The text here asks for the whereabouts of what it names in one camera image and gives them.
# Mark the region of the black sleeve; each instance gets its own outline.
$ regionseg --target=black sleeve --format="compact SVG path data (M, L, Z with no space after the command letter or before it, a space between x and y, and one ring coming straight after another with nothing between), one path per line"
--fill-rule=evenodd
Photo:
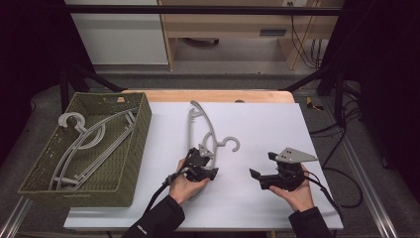
M122 237L168 237L184 219L182 207L168 195L134 223Z
M298 238L333 237L318 207L303 212L295 211L289 216L289 221Z

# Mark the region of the white tabletop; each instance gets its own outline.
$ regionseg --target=white tabletop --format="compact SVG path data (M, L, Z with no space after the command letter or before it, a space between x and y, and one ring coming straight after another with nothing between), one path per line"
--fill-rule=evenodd
M233 142L217 150L219 173L201 195L185 202L185 220L178 230L281 230L289 229L290 206L269 190L261 190L249 169L262 175L276 174L276 163L268 152L290 147L315 155L300 107L296 103L200 103L210 118L217 141L234 136ZM143 214L152 195L172 174L187 153L187 115L193 108L186 102L151 102L153 116L140 168L134 202L130 207L74 207L64 227L75 230L124 230ZM203 117L193 124L193 143L198 148L208 132ZM318 161L304 163L328 188ZM342 229L339 215L316 184L311 183L315 205L330 229ZM163 191L155 202L168 193Z

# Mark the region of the person's arm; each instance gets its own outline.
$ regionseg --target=person's arm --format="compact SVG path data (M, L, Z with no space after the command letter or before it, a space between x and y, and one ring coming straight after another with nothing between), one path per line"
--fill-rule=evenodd
M318 207L295 211L289 216L291 227L297 238L333 237Z
M309 180L305 180L294 191L286 191L276 186L270 186L274 194L284 198L294 213L289 216L291 227L298 238L329 238L332 237L318 207L314 205Z
M182 207L166 196L153 209L134 223L123 235L124 238L167 237L185 219Z
M169 195L166 196L150 211L146 212L136 223L134 223L122 236L123 238L164 238L178 228L185 219L182 210L182 203L185 202L194 192L203 186L210 179L200 182L189 181L185 175L178 176L170 185Z

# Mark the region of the green woven basket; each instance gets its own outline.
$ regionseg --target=green woven basket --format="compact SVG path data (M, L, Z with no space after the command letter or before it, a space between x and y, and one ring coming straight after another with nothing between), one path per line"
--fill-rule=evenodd
M95 123L124 110L139 107L132 133L109 156L99 169L78 190L49 190L56 165L67 148L78 137L75 120L67 128L57 126L27 175L18 193L35 202L51 207L127 207L133 203L140 165L152 120L152 110L144 93L75 93L66 112L78 112L88 129ZM119 116L106 123L105 136L99 144L78 150L66 170L72 179L83 172L117 139L127 126Z

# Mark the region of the white cabinet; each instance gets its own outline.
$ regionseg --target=white cabinet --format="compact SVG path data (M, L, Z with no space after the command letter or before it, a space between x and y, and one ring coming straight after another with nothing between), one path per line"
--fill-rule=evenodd
M66 4L157 5L156 0L65 0ZM158 14L71 14L96 64L168 64Z

